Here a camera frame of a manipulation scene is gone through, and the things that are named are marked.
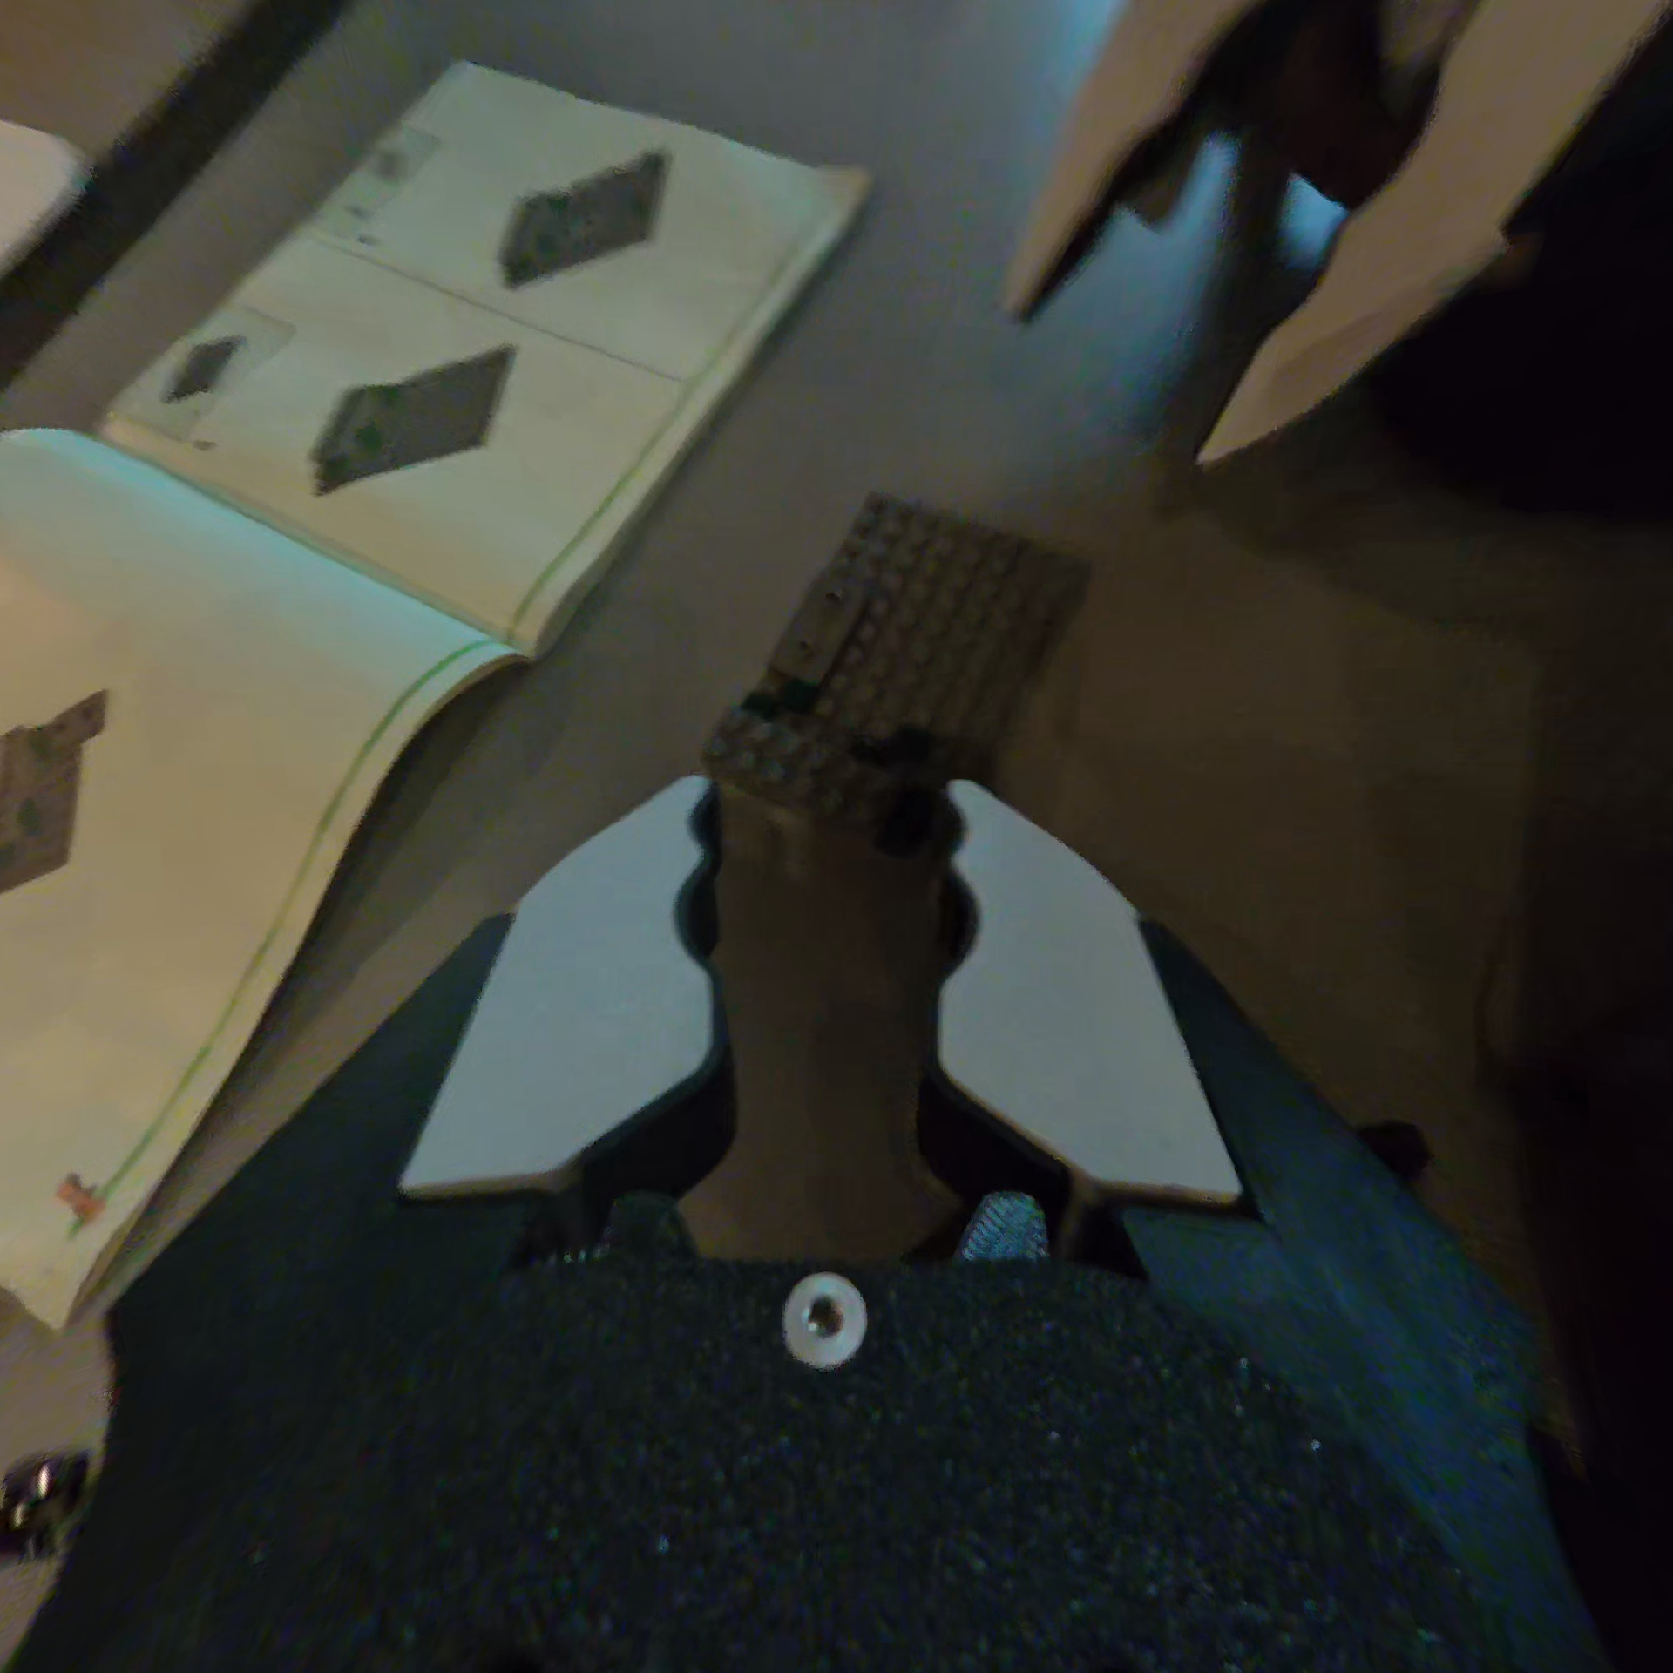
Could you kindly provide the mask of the grey desk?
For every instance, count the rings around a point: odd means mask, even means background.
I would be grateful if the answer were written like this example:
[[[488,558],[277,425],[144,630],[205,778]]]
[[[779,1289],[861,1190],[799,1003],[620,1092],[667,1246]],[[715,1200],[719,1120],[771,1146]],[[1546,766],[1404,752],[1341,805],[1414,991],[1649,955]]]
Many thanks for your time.
[[[1082,554],[1000,789],[1161,917],[1512,1297],[1506,1098],[1667,991],[1669,533],[1434,493],[1354,405],[1191,471],[1287,301],[1283,192],[1203,172],[1034,327],[998,274],[1112,5],[4,5],[4,114],[106,146],[4,280],[4,427],[122,387],[456,59],[871,170],[801,317],[538,666],[416,744],[110,1307],[474,927],[693,770],[869,491]]]

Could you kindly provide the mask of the open instruction booklet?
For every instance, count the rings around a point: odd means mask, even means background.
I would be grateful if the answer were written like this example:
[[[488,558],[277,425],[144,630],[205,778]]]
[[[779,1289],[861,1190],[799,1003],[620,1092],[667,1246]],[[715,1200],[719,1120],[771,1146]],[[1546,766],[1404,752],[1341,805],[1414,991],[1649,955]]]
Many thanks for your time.
[[[2,447],[2,1287],[62,1329],[428,722],[548,654],[871,176],[460,62]]]

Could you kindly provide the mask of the grey brick plate assembly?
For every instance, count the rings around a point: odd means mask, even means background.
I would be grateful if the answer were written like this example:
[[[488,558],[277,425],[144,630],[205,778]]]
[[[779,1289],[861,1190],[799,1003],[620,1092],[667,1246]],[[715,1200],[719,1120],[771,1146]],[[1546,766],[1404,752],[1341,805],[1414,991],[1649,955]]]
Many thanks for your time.
[[[715,724],[703,772],[779,813],[871,841],[908,817],[916,793],[984,768],[996,750],[998,716],[954,736],[902,726],[882,738],[821,716],[819,686],[859,618],[857,580],[835,576],[839,560],[811,582],[755,686]]]

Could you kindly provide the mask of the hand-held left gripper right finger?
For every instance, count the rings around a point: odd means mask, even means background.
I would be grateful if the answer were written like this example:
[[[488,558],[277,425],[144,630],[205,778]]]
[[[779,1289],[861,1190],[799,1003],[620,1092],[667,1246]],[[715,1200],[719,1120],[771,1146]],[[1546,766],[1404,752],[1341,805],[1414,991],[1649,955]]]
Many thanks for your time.
[[[1139,911],[974,781],[948,785],[958,915],[934,1068],[1024,1152],[1102,1198],[1243,1196]]]

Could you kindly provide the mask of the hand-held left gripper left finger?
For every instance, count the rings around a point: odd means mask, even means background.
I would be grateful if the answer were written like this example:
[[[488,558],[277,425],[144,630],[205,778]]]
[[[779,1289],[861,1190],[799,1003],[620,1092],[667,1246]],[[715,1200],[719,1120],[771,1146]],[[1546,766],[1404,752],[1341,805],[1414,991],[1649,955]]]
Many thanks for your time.
[[[719,1068],[725,1024],[691,919],[711,793],[673,781],[516,905],[404,1168],[408,1200],[556,1186]]]

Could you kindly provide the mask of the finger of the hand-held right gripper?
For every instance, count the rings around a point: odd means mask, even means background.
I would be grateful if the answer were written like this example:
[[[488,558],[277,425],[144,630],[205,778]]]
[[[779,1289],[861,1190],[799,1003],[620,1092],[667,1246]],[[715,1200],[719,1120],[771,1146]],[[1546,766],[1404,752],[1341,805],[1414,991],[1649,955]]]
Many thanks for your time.
[[[1038,315],[1133,182],[1151,176],[1225,43],[1257,3],[1131,3],[1115,13],[1058,128],[1004,278],[1004,309]]]
[[[1267,441],[1480,280],[1524,200],[1669,19],[1667,3],[1382,5],[1394,104],[1422,116],[1388,184],[1343,222],[1309,300],[1261,345],[1199,465]]]

